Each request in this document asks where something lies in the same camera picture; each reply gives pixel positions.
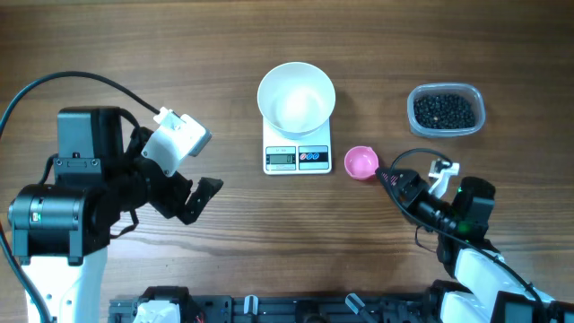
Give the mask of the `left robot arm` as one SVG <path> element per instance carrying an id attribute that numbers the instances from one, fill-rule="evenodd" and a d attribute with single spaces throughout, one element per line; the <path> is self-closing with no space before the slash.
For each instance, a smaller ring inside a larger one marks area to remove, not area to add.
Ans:
<path id="1" fill-rule="evenodd" d="M 57 153 L 41 180 L 10 204 L 13 236 L 3 248 L 25 289 L 29 321 L 96 321 L 111 229 L 121 215 L 151 205 L 191 224 L 222 188 L 219 179 L 178 172 L 211 139 L 201 123 L 161 109 L 156 129 L 135 126 L 124 138 L 121 124 L 132 120 L 119 107 L 62 109 Z"/>

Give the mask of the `pink measuring scoop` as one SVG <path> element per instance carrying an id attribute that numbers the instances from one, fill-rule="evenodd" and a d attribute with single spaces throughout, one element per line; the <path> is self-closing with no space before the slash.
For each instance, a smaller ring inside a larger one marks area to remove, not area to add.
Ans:
<path id="1" fill-rule="evenodd" d="M 344 168 L 352 179 L 371 179 L 378 167 L 378 156 L 369 146 L 354 146 L 344 156 Z"/>

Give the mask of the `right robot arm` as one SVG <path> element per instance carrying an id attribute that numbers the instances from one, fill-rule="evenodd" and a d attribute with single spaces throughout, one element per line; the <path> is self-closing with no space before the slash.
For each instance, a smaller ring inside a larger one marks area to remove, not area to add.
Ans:
<path id="1" fill-rule="evenodd" d="M 438 234 L 436 253 L 453 284 L 429 293 L 440 322 L 571 322 L 573 306 L 540 292 L 511 269 L 486 239 L 495 187 L 462 179 L 453 202 L 442 201 L 414 170 L 378 168 L 376 177 L 403 216 Z"/>

